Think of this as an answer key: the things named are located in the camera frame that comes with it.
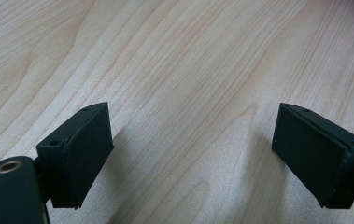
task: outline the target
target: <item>light wood tabletop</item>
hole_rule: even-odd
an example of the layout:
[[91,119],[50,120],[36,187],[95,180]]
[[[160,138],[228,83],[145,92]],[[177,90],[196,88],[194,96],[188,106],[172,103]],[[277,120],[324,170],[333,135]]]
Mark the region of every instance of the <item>light wood tabletop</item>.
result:
[[354,133],[354,0],[0,1],[0,160],[99,102],[116,147],[52,223],[354,223],[271,150],[281,102]]

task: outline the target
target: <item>wood grain pattern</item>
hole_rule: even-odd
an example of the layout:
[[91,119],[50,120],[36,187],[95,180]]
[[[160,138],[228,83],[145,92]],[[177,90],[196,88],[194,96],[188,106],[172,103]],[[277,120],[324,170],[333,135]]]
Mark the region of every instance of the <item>wood grain pattern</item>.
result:
[[52,223],[354,223],[270,149],[280,102],[354,133],[354,0],[0,1],[0,160],[103,101],[116,148]]

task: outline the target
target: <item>black bracket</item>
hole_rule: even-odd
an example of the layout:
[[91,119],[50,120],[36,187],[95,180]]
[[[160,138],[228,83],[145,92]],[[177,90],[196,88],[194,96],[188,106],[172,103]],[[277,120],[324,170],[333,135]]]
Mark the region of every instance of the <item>black bracket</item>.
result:
[[272,150],[321,206],[354,202],[354,134],[297,105],[281,104]]
[[0,223],[50,223],[46,201],[78,208],[114,148],[107,103],[79,110],[37,146],[0,161]]

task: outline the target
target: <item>angled block face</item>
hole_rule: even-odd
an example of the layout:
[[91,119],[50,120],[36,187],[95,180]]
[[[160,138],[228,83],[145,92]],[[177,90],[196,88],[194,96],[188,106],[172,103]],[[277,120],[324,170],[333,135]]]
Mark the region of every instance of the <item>angled block face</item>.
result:
[[321,206],[354,202],[354,134],[296,105],[281,104],[272,150]]
[[81,207],[113,149],[107,103],[79,110],[37,146],[54,207]]

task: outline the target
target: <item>wood grain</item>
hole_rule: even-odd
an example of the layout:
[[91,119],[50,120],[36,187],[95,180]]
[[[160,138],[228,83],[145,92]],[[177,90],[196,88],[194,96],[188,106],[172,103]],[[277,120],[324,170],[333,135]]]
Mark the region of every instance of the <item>wood grain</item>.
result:
[[0,1],[0,160],[97,102],[116,148],[52,223],[354,223],[270,149],[280,102],[354,133],[354,0]]

